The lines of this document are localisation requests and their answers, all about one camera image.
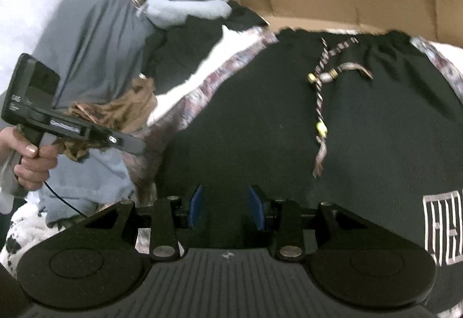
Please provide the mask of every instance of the ribbed black surface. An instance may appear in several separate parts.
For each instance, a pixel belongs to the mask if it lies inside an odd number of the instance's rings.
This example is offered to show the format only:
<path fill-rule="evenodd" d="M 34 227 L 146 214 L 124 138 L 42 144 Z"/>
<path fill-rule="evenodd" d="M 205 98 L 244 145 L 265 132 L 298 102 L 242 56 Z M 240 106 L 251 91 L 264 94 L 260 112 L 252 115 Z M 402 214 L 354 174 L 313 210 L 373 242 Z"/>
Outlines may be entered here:
<path fill-rule="evenodd" d="M 174 263 L 156 264 L 144 283 L 112 306 L 85 313 L 35 306 L 23 318 L 432 318 L 423 307 L 365 313 L 331 300 L 297 264 L 265 249 L 191 249 Z"/>

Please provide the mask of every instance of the gold bead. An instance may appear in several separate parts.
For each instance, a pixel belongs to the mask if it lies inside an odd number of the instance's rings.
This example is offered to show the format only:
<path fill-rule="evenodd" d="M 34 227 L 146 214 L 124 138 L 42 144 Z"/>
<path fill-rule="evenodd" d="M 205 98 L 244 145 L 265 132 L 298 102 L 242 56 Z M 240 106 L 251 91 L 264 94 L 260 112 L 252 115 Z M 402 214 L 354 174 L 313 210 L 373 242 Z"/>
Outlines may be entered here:
<path fill-rule="evenodd" d="M 331 75 L 331 77 L 332 77 L 333 79 L 336 79 L 337 76 L 339 75 L 339 74 L 337 73 L 337 71 L 336 71 L 334 68 L 332 68 L 332 69 L 329 70 L 328 72 L 329 72 L 329 74 Z"/>
<path fill-rule="evenodd" d="M 328 128 L 323 121 L 317 122 L 317 130 L 322 138 L 326 138 L 328 135 Z"/>
<path fill-rule="evenodd" d="M 313 84 L 315 83 L 317 80 L 317 78 L 315 77 L 314 74 L 310 73 L 307 75 L 307 81 L 310 83 L 310 84 Z"/>

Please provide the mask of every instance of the brown cloth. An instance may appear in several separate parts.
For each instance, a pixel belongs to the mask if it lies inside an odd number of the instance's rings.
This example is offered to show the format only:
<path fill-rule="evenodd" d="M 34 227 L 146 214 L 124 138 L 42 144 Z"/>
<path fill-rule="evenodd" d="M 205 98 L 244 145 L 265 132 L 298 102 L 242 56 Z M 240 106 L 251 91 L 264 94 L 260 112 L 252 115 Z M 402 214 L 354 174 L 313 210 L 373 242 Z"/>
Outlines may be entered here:
<path fill-rule="evenodd" d="M 156 108 L 157 100 L 153 93 L 153 79 L 135 78 L 131 89 L 122 97 L 104 105 L 73 103 L 69 115 L 109 127 L 123 133 L 131 133 L 145 126 L 150 113 Z M 91 148 L 103 148 L 97 141 L 59 139 L 64 145 L 64 154 L 73 161 L 79 161 Z"/>

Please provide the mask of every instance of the black cable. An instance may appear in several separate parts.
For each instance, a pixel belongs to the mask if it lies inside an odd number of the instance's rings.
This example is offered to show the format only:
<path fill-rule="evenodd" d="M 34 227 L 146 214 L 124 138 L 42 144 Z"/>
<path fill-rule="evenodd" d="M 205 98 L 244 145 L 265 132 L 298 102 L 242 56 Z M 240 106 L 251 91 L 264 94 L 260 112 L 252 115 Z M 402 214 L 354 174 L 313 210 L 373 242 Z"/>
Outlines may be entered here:
<path fill-rule="evenodd" d="M 76 211 L 79 215 L 84 216 L 85 219 L 88 219 L 89 217 L 87 215 L 84 215 L 82 212 L 80 212 L 76 207 L 73 207 L 71 204 L 66 202 L 63 198 L 61 198 L 58 194 L 56 194 L 53 189 L 46 183 L 44 182 L 45 186 L 53 193 L 55 197 L 57 197 L 59 200 L 61 200 L 66 206 L 72 208 L 74 211 Z"/>

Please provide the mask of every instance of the drawstring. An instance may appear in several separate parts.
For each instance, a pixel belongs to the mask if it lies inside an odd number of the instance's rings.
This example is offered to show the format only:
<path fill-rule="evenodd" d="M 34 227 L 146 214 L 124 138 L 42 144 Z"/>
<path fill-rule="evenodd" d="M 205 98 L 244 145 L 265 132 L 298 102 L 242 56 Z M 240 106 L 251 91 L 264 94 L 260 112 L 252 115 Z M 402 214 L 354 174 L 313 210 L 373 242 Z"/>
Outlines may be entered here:
<path fill-rule="evenodd" d="M 323 43 L 323 52 L 321 54 L 320 61 L 318 65 L 315 67 L 315 72 L 310 73 L 307 76 L 307 80 L 310 84 L 315 83 L 316 89 L 316 96 L 317 96 L 317 136 L 316 140 L 317 143 L 320 145 L 319 151 L 317 156 L 315 157 L 315 165 L 313 167 L 313 176 L 318 178 L 321 176 L 321 172 L 323 170 L 323 160 L 326 157 L 326 137 L 328 136 L 328 128 L 325 125 L 322 115 L 322 108 L 323 108 L 323 97 L 321 95 L 321 88 L 323 84 L 330 83 L 334 79 L 336 79 L 339 74 L 343 71 L 350 71 L 350 70 L 358 70 L 360 73 L 365 75 L 367 78 L 373 79 L 373 74 L 371 71 L 367 70 L 362 65 L 353 62 L 347 62 L 339 65 L 336 68 L 329 70 L 328 72 L 324 72 L 325 65 L 328 63 L 330 57 L 341 53 L 342 50 L 347 49 L 352 44 L 358 44 L 358 40 L 356 37 L 351 37 L 348 41 L 341 42 L 337 45 L 336 48 L 328 51 L 328 46 L 324 38 L 321 39 Z"/>

